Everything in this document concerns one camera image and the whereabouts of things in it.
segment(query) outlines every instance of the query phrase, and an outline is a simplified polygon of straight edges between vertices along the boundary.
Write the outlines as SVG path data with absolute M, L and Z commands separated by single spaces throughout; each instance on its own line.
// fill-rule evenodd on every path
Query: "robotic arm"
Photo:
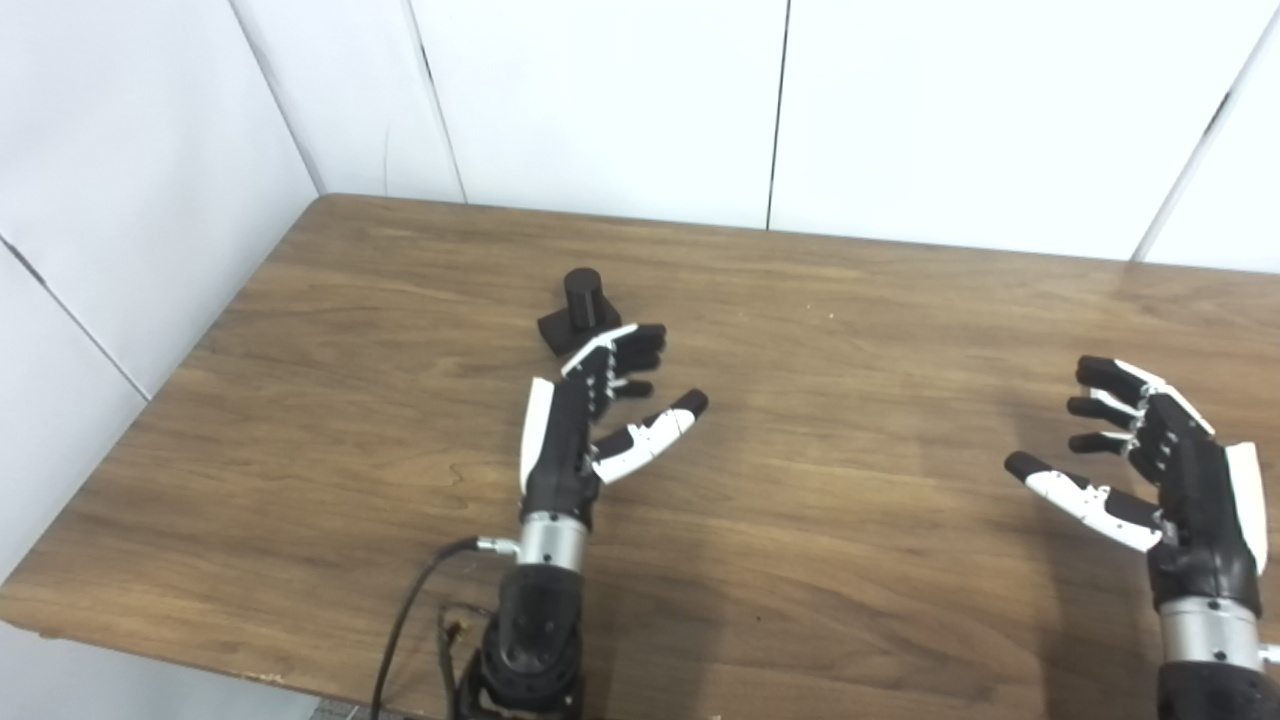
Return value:
M 489 621 L 457 693 L 458 717 L 504 717 L 481 703 L 564 720 L 581 717 L 582 553 L 602 486 L 639 470 L 675 443 L 707 409 L 689 391 L 667 410 L 590 439 L 621 397 L 646 397 L 666 345 L 663 325 L 626 325 L 586 343 L 557 383 L 535 378 L 520 452 L 521 536 Z
M 1280 688 L 1263 673 L 1258 575 L 1267 561 L 1266 505 L 1253 443 L 1224 447 L 1212 425 L 1162 378 L 1084 356 L 1071 415 L 1120 432 L 1070 438 L 1074 452 L 1112 452 L 1158 488 L 1158 503 L 1065 473 L 1025 452 L 1005 469 L 1032 492 L 1108 538 L 1146 552 L 1165 661 L 1161 720 L 1280 719 Z

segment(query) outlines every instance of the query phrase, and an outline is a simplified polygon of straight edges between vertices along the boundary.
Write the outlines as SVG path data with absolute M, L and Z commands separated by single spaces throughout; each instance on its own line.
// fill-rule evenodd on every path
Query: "black cylinder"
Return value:
M 577 268 L 564 275 L 564 301 L 575 331 L 589 331 L 604 322 L 604 286 L 600 273 Z

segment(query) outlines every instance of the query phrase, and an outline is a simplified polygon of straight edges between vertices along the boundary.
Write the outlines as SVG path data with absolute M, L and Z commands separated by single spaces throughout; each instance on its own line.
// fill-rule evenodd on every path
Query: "wood grain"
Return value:
M 591 716 L 1149 716 L 1140 557 L 1004 456 L 1138 488 L 1120 461 L 1064 451 L 1091 428 L 1062 402 L 1092 352 L 1174 379 L 1277 471 L 1280 278 L 330 196 L 4 585 L 0 616 L 366 701 L 419 564 L 516 530 L 526 388 L 556 369 L 534 320 L 577 265 L 626 319 L 669 329 L 658 397 L 604 429 L 690 387 L 712 397 L 598 505 Z M 439 716 L 434 601 L 493 603 L 503 568 L 433 580 L 394 707 Z

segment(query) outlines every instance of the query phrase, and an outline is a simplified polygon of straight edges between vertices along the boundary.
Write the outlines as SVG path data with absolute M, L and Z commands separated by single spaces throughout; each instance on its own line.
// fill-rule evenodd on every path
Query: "white wall panel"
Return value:
M 1128 258 L 1275 0 L 792 0 L 772 227 Z
M 0 17 L 0 234 L 155 392 L 315 187 L 225 0 Z
M 413 0 L 471 202 L 764 227 L 785 0 Z
M 1260 47 L 1235 106 L 1147 260 L 1280 273 L 1280 29 Z
M 408 0 L 233 0 L 323 192 L 461 202 Z
M 143 400 L 0 245 L 0 582 Z M 302 720 L 308 696 L 0 624 L 0 716 Z

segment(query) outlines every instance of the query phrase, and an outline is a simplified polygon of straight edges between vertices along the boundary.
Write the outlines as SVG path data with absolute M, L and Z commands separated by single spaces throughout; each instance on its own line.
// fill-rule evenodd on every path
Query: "black cable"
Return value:
M 378 669 L 378 680 L 374 682 L 374 698 L 372 702 L 369 703 L 369 720 L 378 720 L 378 715 L 383 710 L 383 687 L 387 685 L 387 674 L 392 669 L 392 659 L 396 657 L 396 644 L 399 643 L 401 630 L 404 629 L 404 620 L 408 618 L 410 609 L 413 607 L 413 601 L 417 598 L 417 593 L 422 591 L 422 585 L 426 584 L 426 579 L 435 571 L 440 562 L 444 562 L 449 557 L 468 550 L 480 550 L 479 537 L 472 536 L 462 538 L 442 547 L 435 552 L 431 560 L 422 566 L 422 570 L 417 574 L 417 579 L 413 580 L 413 587 L 411 587 L 408 594 L 404 596 L 404 602 L 401 603 L 399 612 L 396 615 L 396 623 L 392 625 L 392 633 L 387 638 L 387 650 L 383 651 L 383 665 Z M 452 712 L 452 707 L 447 708 L 447 712 Z
M 462 633 L 461 623 L 445 624 L 444 616 L 449 610 L 466 610 L 480 618 L 493 615 L 492 610 L 468 605 L 466 602 L 445 602 L 440 605 L 440 611 L 435 615 L 435 657 L 440 666 L 440 684 L 444 687 L 444 720 L 454 720 L 453 710 L 457 707 L 458 680 L 453 674 L 453 641 Z

